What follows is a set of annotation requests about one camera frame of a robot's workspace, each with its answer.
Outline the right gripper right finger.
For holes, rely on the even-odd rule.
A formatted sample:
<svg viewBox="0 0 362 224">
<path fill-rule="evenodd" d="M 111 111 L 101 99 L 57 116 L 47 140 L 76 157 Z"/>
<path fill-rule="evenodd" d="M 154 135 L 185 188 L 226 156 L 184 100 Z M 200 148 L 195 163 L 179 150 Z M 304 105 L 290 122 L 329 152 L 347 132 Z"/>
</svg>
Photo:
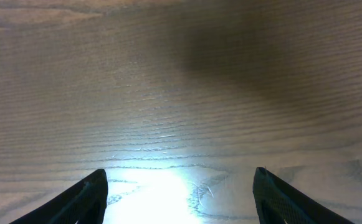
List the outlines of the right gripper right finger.
<svg viewBox="0 0 362 224">
<path fill-rule="evenodd" d="M 260 224 L 353 224 L 263 167 L 255 170 L 253 194 Z"/>
</svg>

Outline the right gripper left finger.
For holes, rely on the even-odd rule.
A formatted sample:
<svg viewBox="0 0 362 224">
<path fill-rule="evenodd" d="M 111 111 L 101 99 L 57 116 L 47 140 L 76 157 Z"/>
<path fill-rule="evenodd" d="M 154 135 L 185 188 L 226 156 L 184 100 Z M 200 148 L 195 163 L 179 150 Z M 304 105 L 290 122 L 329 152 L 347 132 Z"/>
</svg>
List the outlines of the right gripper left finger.
<svg viewBox="0 0 362 224">
<path fill-rule="evenodd" d="M 106 172 L 97 169 L 11 224 L 102 224 L 107 207 Z"/>
</svg>

